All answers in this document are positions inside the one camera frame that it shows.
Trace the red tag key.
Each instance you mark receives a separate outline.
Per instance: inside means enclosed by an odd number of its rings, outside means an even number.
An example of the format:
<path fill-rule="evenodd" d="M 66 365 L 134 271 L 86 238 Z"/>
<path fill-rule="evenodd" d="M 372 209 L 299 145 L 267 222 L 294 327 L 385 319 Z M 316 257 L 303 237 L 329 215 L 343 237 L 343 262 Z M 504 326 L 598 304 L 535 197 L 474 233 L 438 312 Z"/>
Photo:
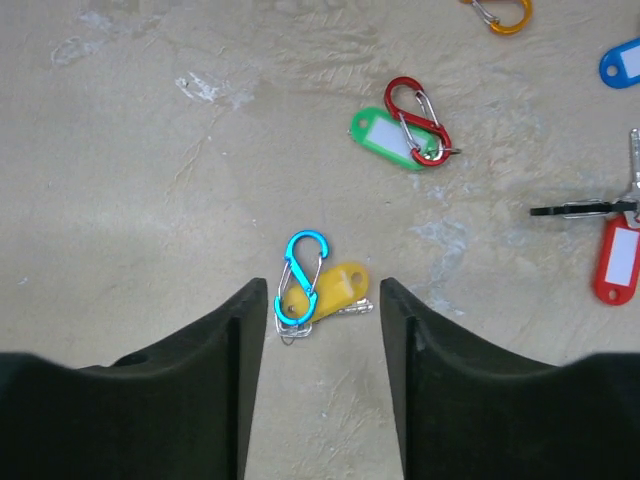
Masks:
<path fill-rule="evenodd" d="M 607 305 L 629 302 L 639 279 L 639 129 L 629 134 L 631 184 L 622 197 L 633 209 L 616 213 L 605 221 L 593 290 Z"/>

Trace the orange carabiner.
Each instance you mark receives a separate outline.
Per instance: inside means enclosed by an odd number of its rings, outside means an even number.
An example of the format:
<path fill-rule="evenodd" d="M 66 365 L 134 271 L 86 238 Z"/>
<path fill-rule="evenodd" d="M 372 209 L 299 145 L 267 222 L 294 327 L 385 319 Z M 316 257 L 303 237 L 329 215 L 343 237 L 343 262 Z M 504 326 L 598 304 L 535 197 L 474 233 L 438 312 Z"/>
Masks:
<path fill-rule="evenodd" d="M 521 33 L 534 14 L 534 2 L 530 0 L 461 0 L 460 3 L 472 9 L 491 33 L 501 37 Z"/>

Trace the red carabiner clip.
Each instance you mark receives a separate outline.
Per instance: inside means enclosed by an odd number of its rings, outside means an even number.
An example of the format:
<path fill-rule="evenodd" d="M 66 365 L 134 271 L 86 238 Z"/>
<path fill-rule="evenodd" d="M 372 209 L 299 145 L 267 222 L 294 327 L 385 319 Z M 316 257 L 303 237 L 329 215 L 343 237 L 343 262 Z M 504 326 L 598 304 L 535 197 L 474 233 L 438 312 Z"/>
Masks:
<path fill-rule="evenodd" d="M 413 114 L 395 103 L 393 94 L 400 87 L 409 88 L 414 92 L 422 115 Z M 439 166 L 454 154 L 452 140 L 444 125 L 438 120 L 432 102 L 420 82 L 408 76 L 394 78 L 386 87 L 384 103 L 391 117 L 399 122 L 409 147 L 410 156 L 417 164 L 423 167 Z M 436 147 L 432 150 L 421 147 L 414 137 L 411 127 L 416 127 L 435 136 Z"/>

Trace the teal carabiner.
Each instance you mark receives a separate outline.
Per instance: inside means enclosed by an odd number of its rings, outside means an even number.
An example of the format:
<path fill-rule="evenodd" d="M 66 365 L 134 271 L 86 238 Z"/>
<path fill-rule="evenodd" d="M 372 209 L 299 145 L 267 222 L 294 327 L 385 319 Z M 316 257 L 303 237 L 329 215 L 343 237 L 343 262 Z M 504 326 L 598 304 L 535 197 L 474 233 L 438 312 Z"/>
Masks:
<path fill-rule="evenodd" d="M 318 262 L 315 277 L 312 281 L 309 280 L 300 262 L 296 258 L 295 249 L 299 241 L 310 238 L 316 241 L 319 245 Z M 274 311 L 276 318 L 284 325 L 288 327 L 300 326 L 309 322 L 315 313 L 319 295 L 316 291 L 316 283 L 319 279 L 322 264 L 325 259 L 330 255 L 330 246 L 323 234 L 315 230 L 301 230 L 294 234 L 287 246 L 283 255 L 284 268 L 281 275 L 281 279 L 277 289 L 277 295 L 274 298 Z M 293 276 L 298 284 L 301 286 L 303 293 L 308 301 L 307 311 L 298 318 L 289 317 L 285 309 L 283 308 L 284 289 L 288 285 L 290 277 Z"/>

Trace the blue tag key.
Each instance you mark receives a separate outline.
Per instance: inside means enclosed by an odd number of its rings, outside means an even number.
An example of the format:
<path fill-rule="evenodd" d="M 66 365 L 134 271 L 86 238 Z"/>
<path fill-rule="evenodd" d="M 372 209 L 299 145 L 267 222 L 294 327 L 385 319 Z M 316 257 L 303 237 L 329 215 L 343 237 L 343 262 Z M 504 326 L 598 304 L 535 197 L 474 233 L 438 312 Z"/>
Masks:
<path fill-rule="evenodd" d="M 640 38 L 608 50 L 599 63 L 601 80 L 610 88 L 626 89 L 639 84 Z"/>

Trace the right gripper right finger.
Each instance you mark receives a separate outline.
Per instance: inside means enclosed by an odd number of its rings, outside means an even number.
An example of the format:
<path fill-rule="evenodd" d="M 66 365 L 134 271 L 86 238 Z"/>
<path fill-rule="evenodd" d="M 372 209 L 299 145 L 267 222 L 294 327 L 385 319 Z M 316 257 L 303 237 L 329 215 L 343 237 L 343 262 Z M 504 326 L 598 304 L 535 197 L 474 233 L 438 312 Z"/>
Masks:
<path fill-rule="evenodd" d="M 477 336 L 399 281 L 380 318 L 408 479 L 635 479 L 639 357 L 597 353 L 564 366 Z"/>

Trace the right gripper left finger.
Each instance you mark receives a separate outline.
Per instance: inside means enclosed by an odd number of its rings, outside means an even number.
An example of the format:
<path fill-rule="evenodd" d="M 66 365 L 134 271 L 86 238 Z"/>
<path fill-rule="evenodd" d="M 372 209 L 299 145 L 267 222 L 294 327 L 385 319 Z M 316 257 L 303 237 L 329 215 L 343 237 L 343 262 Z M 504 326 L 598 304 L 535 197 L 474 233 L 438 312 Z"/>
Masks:
<path fill-rule="evenodd" d="M 241 479 L 267 323 L 255 278 L 113 365 L 1 356 L 5 479 Z"/>

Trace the green tag key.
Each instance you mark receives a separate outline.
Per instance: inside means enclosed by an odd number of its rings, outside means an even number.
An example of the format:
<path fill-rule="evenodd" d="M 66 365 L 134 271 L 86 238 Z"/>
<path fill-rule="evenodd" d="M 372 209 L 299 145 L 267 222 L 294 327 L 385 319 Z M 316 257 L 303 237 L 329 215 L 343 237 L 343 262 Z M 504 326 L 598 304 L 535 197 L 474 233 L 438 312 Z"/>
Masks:
<path fill-rule="evenodd" d="M 435 136 L 416 127 L 411 127 L 411 131 L 421 147 L 427 150 L 436 147 Z M 357 112 L 351 121 L 350 135 L 357 144 L 397 166 L 412 171 L 426 168 L 411 158 L 399 122 L 394 120 L 385 109 L 367 107 Z M 453 155 L 460 153 L 460 149 L 454 148 Z"/>

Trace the black carabiner clip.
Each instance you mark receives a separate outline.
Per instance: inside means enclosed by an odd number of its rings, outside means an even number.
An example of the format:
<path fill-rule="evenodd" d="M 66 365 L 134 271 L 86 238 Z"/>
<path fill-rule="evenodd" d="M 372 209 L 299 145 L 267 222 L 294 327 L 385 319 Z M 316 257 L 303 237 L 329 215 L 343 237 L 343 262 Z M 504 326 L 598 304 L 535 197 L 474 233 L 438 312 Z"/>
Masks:
<path fill-rule="evenodd" d="M 565 219 L 607 216 L 614 213 L 635 212 L 638 202 L 633 200 L 617 200 L 608 202 L 590 199 L 577 202 L 566 202 L 556 206 L 535 207 L 529 210 L 530 216 L 561 216 Z"/>

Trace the yellow tag key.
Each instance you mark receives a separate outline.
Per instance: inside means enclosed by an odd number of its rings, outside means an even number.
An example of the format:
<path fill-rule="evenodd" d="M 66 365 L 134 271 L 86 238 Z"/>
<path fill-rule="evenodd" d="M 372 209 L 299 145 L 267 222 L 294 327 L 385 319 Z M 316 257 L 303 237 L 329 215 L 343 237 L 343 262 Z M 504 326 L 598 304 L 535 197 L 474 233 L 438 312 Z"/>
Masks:
<path fill-rule="evenodd" d="M 345 262 L 324 271 L 315 284 L 318 304 L 313 316 L 300 326 L 288 326 L 276 319 L 276 332 L 284 345 L 308 337 L 315 324 L 332 316 L 361 315 L 373 311 L 367 298 L 369 273 L 358 262 Z"/>

